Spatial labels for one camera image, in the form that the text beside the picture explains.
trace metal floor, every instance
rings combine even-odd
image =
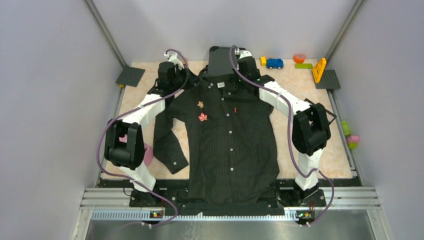
[[[289,221],[174,221],[149,229],[130,221],[92,220],[86,240],[374,240],[366,210],[329,211],[311,228]]]

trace blue toy car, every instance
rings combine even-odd
[[[282,69],[284,67],[281,58],[268,58],[266,60],[267,69]]]

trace pink toy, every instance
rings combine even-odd
[[[352,135],[346,139],[347,143],[357,143],[361,138],[358,135]]]
[[[119,141],[121,143],[126,143],[127,142],[127,135],[125,134],[125,136],[120,137]],[[144,164],[148,167],[153,160],[153,147],[144,144],[144,158],[143,158],[143,162]]]

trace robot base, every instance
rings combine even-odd
[[[318,185],[303,191],[294,183],[293,189],[280,190],[277,199],[284,207],[307,207],[313,202],[314,207],[327,205],[324,191]]]
[[[153,188],[154,193],[159,193],[159,187],[157,184],[155,184]],[[156,206],[159,203],[159,198],[153,196],[149,192],[143,192],[138,190],[133,190],[131,192],[131,201],[129,202],[130,207],[139,207],[134,206],[132,203],[137,203],[138,205],[144,206],[144,207],[150,207],[150,206]]]

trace dress shirt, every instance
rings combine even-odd
[[[203,79],[156,116],[154,156],[173,174],[189,164],[172,132],[176,118],[188,135],[188,197],[213,204],[256,203],[279,174],[273,109],[239,82]]]

